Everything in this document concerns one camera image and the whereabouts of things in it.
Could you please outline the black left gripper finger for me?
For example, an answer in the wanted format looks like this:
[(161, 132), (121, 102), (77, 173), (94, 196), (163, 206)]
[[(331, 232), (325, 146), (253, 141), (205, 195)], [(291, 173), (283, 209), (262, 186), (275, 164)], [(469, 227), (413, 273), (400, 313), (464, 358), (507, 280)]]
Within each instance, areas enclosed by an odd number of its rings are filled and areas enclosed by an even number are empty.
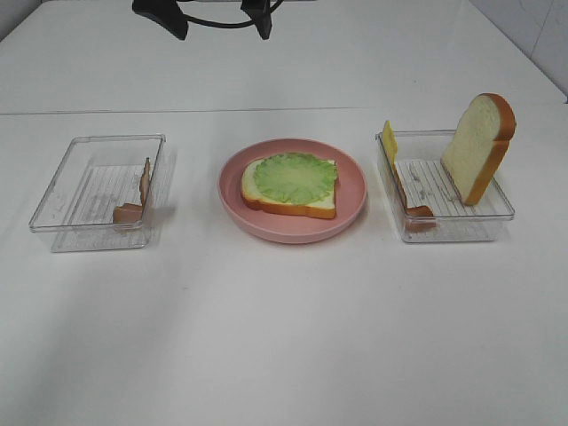
[(132, 10), (169, 31), (179, 40), (185, 40), (188, 20), (175, 0), (133, 0)]
[(253, 22), (260, 37), (268, 40), (272, 31), (271, 2), (269, 0), (242, 0), (241, 10)]

